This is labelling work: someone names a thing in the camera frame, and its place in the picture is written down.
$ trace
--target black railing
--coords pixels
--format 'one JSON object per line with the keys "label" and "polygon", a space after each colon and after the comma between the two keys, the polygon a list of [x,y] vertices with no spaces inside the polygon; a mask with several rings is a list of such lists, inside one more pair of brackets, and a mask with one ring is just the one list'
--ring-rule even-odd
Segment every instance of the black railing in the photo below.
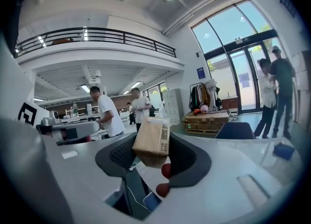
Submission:
{"label": "black railing", "polygon": [[109,42],[137,46],[176,57],[175,49],[153,39],[106,28],[68,28],[31,37],[17,44],[15,58],[47,46],[71,42]]}

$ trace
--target wooden pallet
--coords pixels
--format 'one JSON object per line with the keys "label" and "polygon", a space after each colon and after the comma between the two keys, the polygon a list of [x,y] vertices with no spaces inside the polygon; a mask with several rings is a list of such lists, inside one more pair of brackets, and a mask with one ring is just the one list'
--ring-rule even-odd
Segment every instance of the wooden pallet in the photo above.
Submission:
{"label": "wooden pallet", "polygon": [[205,134],[205,133],[218,133],[219,130],[200,130],[200,129],[185,129],[187,133],[199,133],[199,134]]}

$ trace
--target black chair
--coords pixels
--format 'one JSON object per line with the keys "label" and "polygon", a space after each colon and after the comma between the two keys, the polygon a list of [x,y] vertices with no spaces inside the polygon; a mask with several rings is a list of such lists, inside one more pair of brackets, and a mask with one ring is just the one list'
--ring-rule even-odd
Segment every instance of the black chair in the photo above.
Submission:
{"label": "black chair", "polygon": [[221,139],[255,139],[253,130],[247,122],[225,123],[216,138]]}

